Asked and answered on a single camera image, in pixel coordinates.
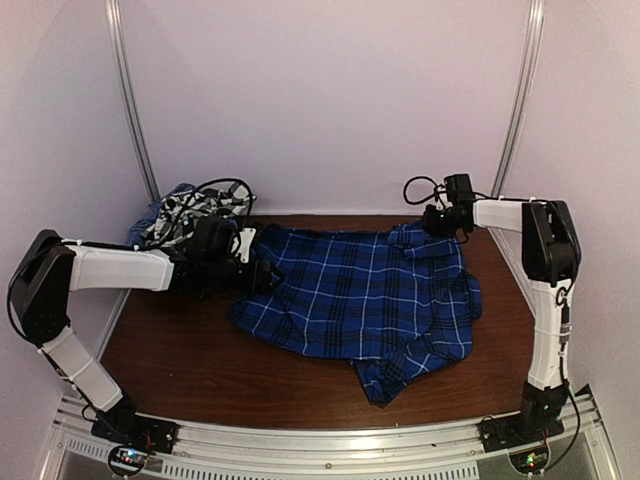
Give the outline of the blue plaid long sleeve shirt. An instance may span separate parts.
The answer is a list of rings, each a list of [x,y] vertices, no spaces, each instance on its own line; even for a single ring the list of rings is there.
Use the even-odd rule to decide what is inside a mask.
[[[269,294],[242,295],[230,322],[294,353],[350,362],[372,404],[472,353],[482,297],[454,237],[419,223],[380,232],[270,225],[255,253],[284,280]]]

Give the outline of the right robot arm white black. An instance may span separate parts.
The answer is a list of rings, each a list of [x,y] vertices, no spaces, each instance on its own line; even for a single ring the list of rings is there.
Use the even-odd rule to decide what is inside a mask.
[[[519,440],[533,441],[559,418],[570,396],[566,357],[581,247],[569,208],[561,200],[489,197],[474,190],[467,174],[431,183],[433,192],[422,200],[427,233],[452,237],[479,227],[521,235],[521,264],[533,294],[534,343],[512,430]]]

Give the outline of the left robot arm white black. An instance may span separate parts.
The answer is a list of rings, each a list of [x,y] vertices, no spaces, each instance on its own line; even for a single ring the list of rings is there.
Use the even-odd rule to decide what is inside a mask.
[[[267,294],[284,276],[254,252],[258,231],[208,216],[171,246],[124,246],[38,233],[7,288],[10,323],[94,410],[123,444],[144,433],[131,397],[82,343],[67,314],[70,293],[116,289],[163,292],[211,287]]]

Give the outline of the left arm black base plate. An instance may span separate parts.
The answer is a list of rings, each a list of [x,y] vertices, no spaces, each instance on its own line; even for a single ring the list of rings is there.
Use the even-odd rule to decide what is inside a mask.
[[[177,430],[175,422],[121,411],[99,414],[93,422],[91,434],[137,450],[171,454]]]

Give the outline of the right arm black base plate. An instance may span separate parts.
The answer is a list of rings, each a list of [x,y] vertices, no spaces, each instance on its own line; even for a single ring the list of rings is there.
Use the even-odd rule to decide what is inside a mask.
[[[485,416],[477,424],[477,428],[486,453],[543,442],[546,438],[565,431],[559,419],[551,420],[543,426],[531,426],[520,413],[504,417]]]

